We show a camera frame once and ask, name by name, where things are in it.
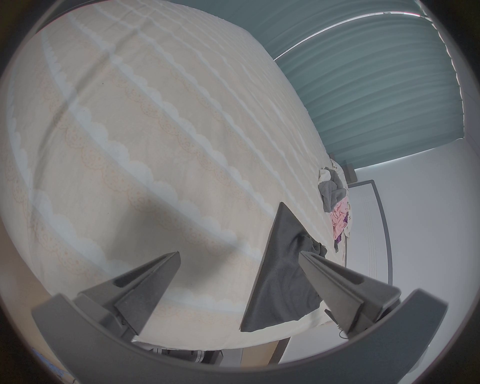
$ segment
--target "gray clothing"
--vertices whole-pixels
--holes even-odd
[[[318,184],[318,190],[324,202],[324,211],[332,212],[335,205],[347,195],[347,190],[343,188],[342,180],[338,176],[337,172],[325,168],[330,172],[330,180],[323,181]]]

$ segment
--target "bed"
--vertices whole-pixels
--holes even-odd
[[[317,189],[329,158],[297,94],[245,30],[154,0],[105,1],[48,24],[0,84],[0,213],[50,294],[179,251],[138,341],[218,350],[329,321],[325,306],[239,327],[280,202],[344,262]]]

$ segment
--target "folded garment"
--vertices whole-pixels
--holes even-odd
[[[299,320],[320,306],[322,299],[300,267],[301,251],[313,252],[319,257],[327,253],[288,207],[280,203],[240,331],[253,332]]]
[[[348,223],[348,198],[344,197],[330,212],[333,225],[333,238],[337,239]]]
[[[318,190],[322,195],[324,211],[332,212],[337,203],[345,198],[347,190],[343,188],[342,180],[340,180],[336,171],[329,168],[325,169],[330,172],[330,180],[318,184]]]
[[[321,182],[324,181],[329,181],[332,178],[330,175],[330,171],[327,169],[321,169],[318,171],[318,183],[320,184]]]

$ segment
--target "pile of clothes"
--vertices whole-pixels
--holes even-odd
[[[342,240],[342,232],[348,224],[347,190],[337,172],[330,168],[321,169],[318,177],[318,190],[324,203],[324,211],[330,214],[335,239],[335,249]]]

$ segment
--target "curtain fold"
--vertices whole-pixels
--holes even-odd
[[[176,0],[250,32],[276,58],[371,12],[422,14],[413,0]],[[278,60],[329,153],[360,168],[464,136],[456,73],[431,22],[383,14],[338,25]]]

